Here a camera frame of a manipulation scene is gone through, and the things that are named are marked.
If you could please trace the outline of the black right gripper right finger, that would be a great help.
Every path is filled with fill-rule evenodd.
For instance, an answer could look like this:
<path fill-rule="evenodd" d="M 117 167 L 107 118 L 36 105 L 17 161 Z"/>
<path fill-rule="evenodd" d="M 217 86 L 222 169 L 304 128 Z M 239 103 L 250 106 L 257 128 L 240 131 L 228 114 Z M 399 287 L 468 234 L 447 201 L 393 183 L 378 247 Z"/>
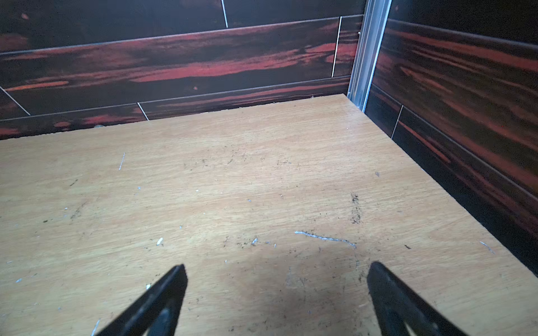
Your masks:
<path fill-rule="evenodd" d="M 464 335 L 384 264 L 371 263 L 367 276 L 382 335 Z"/>

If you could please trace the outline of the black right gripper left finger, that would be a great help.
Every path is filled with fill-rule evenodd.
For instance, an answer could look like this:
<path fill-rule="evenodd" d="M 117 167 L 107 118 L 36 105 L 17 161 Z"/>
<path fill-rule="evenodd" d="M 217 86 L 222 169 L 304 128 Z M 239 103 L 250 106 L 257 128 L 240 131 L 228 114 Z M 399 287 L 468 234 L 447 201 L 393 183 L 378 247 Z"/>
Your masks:
<path fill-rule="evenodd" d="M 185 267 L 174 266 L 99 334 L 173 336 L 187 286 Z"/>

